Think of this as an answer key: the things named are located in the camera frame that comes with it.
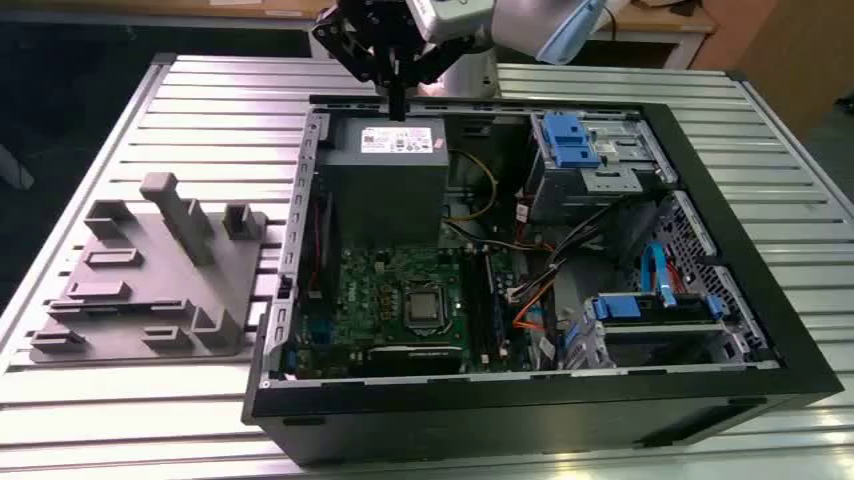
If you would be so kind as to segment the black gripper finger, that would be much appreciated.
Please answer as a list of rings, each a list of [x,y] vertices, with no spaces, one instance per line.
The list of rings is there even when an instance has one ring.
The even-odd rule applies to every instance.
[[[433,83],[468,50],[466,39],[448,40],[420,52],[410,46],[397,50],[397,121],[409,111],[408,91]]]
[[[360,82],[372,82],[386,98],[388,118],[397,121],[397,75],[392,48],[372,48],[358,40],[338,9],[325,9],[310,30],[312,38]]]

